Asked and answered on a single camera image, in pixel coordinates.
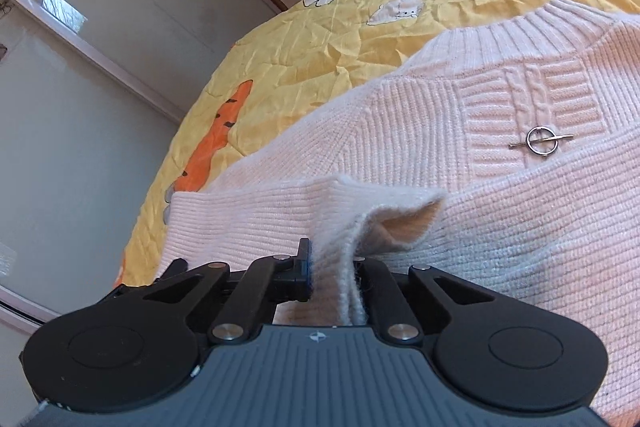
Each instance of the cable knit pattern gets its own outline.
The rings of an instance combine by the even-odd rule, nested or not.
[[[530,128],[574,134],[549,158]],[[593,406],[640,419],[640,18],[552,0],[442,33],[201,193],[177,192],[161,270],[242,269],[313,244],[303,324],[362,324],[353,255],[429,263],[578,320],[609,352]]]

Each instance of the metal pin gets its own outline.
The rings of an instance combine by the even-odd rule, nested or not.
[[[534,139],[532,139],[531,136],[536,131],[546,131],[551,136],[546,136],[544,138],[534,138]],[[512,144],[509,145],[509,149],[513,149],[515,147],[528,147],[529,150],[533,154],[537,154],[539,156],[549,156],[550,154],[553,154],[554,152],[556,152],[556,150],[558,149],[558,140],[571,140],[573,137],[574,137],[573,134],[556,134],[552,129],[549,129],[549,127],[545,127],[543,125],[539,125],[537,127],[534,127],[533,129],[531,129],[527,133],[527,138],[526,138],[526,140],[524,140],[524,142],[512,143]],[[541,150],[536,149],[535,147],[533,147],[535,144],[545,143],[545,142],[554,142],[554,146],[552,147],[551,150],[549,150],[549,151],[541,151]]]

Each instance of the pink sweater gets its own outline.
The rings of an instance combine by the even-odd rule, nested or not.
[[[548,158],[534,126],[574,134]],[[610,366],[593,406],[640,419],[640,17],[567,0],[439,35],[170,206],[160,270],[314,252],[282,321],[361,324],[355,253],[428,263],[582,322]]]

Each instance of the sweater cuff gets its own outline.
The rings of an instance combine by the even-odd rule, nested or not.
[[[404,251],[420,240],[444,194],[386,187],[344,175],[260,184],[216,193],[176,192],[159,273],[183,258],[189,268],[212,261],[231,270],[312,242],[313,295],[284,307],[284,323],[352,325],[366,321],[353,256]]]

